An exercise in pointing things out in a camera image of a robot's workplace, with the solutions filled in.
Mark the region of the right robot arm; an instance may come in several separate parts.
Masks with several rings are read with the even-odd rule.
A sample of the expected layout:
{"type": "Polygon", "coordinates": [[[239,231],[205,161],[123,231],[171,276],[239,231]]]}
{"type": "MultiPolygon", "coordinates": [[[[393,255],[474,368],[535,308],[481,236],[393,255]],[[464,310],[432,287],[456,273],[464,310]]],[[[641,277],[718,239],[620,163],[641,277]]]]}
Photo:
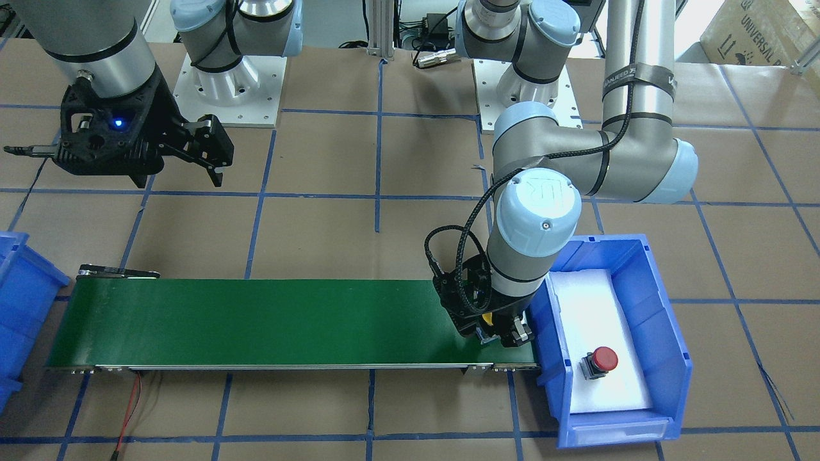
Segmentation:
{"type": "Polygon", "coordinates": [[[170,156],[221,186],[234,161],[227,128],[275,126],[285,64],[304,44],[301,1],[9,5],[68,85],[59,137],[4,150],[139,188],[170,156]]]}

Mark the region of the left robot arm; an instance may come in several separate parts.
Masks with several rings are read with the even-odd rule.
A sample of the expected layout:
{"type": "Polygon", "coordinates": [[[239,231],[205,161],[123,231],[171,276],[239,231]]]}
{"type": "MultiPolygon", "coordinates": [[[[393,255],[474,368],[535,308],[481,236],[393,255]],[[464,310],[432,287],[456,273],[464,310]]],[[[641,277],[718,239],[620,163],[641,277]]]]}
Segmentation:
{"type": "Polygon", "coordinates": [[[601,129],[564,127],[544,96],[516,96],[495,123],[492,185],[460,233],[452,271],[425,256],[462,337],[518,347],[523,312],[577,229],[582,197],[671,204],[699,170],[673,136],[673,1],[609,1],[601,129]]]}

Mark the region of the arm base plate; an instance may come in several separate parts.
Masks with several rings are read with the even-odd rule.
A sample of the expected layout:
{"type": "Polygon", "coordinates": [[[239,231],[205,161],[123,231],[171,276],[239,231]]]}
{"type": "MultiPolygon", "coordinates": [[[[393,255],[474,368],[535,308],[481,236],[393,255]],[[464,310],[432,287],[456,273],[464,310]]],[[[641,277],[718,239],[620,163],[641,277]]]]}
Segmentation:
{"type": "Polygon", "coordinates": [[[500,114],[513,104],[525,101],[547,105],[563,127],[582,128],[568,68],[562,68],[559,79],[544,85],[520,79],[509,62],[474,60],[473,70],[482,133],[493,134],[500,114]]]}
{"type": "Polygon", "coordinates": [[[185,56],[173,94],[194,122],[214,114],[225,127],[275,128],[283,88],[284,56],[244,56],[234,69],[207,73],[185,56]]]}

